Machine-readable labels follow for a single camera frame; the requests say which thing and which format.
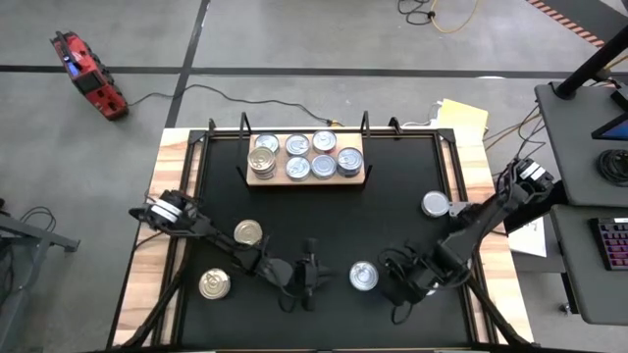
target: black pole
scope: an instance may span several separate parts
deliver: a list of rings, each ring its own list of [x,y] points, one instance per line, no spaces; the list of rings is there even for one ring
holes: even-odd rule
[[[593,78],[626,48],[628,48],[628,25],[615,34],[612,39],[561,83],[559,87],[555,88],[554,93],[562,99],[572,98],[576,89],[588,79]]]

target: tin can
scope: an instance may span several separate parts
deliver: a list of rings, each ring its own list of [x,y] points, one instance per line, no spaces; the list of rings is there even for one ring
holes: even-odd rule
[[[200,277],[198,289],[200,294],[207,299],[221,299],[229,293],[232,282],[221,269],[211,269]]]
[[[286,151],[291,157],[305,157],[310,151],[310,140],[302,134],[290,135],[286,139]]]
[[[264,146],[255,147],[248,154],[248,166],[260,179],[269,179],[275,176],[276,162],[273,151]]]
[[[279,153],[279,138],[272,133],[264,133],[255,139],[255,147],[268,147],[277,155]]]
[[[449,212],[449,199],[440,191],[430,191],[423,196],[421,208],[429,217],[438,218]]]
[[[336,134],[329,130],[316,131],[312,136],[314,151],[320,154],[332,153],[336,148],[336,142]]]
[[[368,291],[375,288],[379,280],[377,269],[367,261],[358,261],[349,271],[349,281],[357,290]]]
[[[286,163],[286,174],[292,181],[304,181],[310,175],[310,163],[303,157],[292,157]]]
[[[262,239],[262,227],[253,220],[244,220],[235,226],[234,239],[240,244],[255,245]]]
[[[338,153],[338,174],[355,177],[360,174],[363,163],[362,153],[353,147],[341,149]]]
[[[321,155],[312,160],[312,174],[324,180],[333,177],[336,173],[336,160],[332,156]]]

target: gray floor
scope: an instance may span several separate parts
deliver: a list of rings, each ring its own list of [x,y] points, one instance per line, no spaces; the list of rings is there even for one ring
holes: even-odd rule
[[[57,65],[48,38],[71,29],[110,66],[180,66],[200,1],[0,0],[0,65]],[[464,18],[469,2],[442,1],[443,25]],[[569,71],[595,52],[524,0],[484,0],[469,27],[442,35],[407,25],[393,1],[214,0],[194,59],[196,67],[315,67],[421,70]],[[129,101],[172,93],[177,76],[116,75]],[[423,122],[432,103],[453,99],[490,112],[489,128],[518,123],[547,79],[192,76],[235,98],[282,99],[347,125],[364,110],[374,124],[391,116]],[[100,118],[61,74],[0,74],[0,196],[20,215],[49,206],[57,230],[81,239],[78,253],[50,252],[28,308],[23,347],[45,352],[101,348],[109,334],[141,201],[170,102],[150,98],[118,123]],[[192,89],[177,126],[235,126],[248,112],[255,126],[314,126],[298,109],[234,104]],[[547,140],[542,133],[539,140]],[[516,135],[488,151],[493,172],[518,147]],[[549,146],[535,159],[557,175]],[[552,347],[625,351],[627,328],[563,318],[558,277],[522,275],[537,341]]]

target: black cable bundle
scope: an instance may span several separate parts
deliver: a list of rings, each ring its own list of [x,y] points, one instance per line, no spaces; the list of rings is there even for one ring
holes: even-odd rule
[[[619,187],[628,187],[628,151],[605,150],[598,157],[598,173]]]

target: can holder tray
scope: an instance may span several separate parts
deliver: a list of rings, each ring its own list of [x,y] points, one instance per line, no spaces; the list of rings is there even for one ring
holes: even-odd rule
[[[290,156],[286,151],[286,139],[294,133],[300,133],[297,131],[289,131],[286,133],[274,133],[274,135],[279,139],[280,150],[276,155],[276,173],[275,176],[269,179],[260,179],[255,173],[250,169],[247,163],[247,156],[250,151],[255,148],[255,139],[260,133],[253,133],[250,123],[248,121],[248,117],[246,113],[242,113],[240,124],[239,124],[239,133],[238,133],[238,147],[236,154],[236,163],[235,168],[237,169],[238,174],[244,181],[247,186],[301,186],[301,185],[364,185],[368,180],[369,175],[373,169],[373,166],[368,164],[368,158],[366,155],[366,145],[371,137],[371,130],[369,126],[369,114],[368,112],[364,112],[362,116],[362,123],[360,125],[359,132],[343,132],[342,129],[333,129],[329,128],[329,130],[333,131],[337,137],[337,145],[333,152],[328,155],[334,157],[335,160],[338,159],[338,153],[341,149],[345,147],[353,147],[362,153],[363,163],[360,168],[360,173],[357,176],[353,177],[344,177],[339,173],[335,173],[334,176],[328,179],[318,179],[312,173],[305,179],[301,181],[295,181],[288,177],[286,173],[286,163]],[[313,133],[303,133],[309,140],[312,142]],[[321,154],[314,151],[313,148],[310,148],[307,156],[305,157],[310,163],[312,160],[320,156]]]

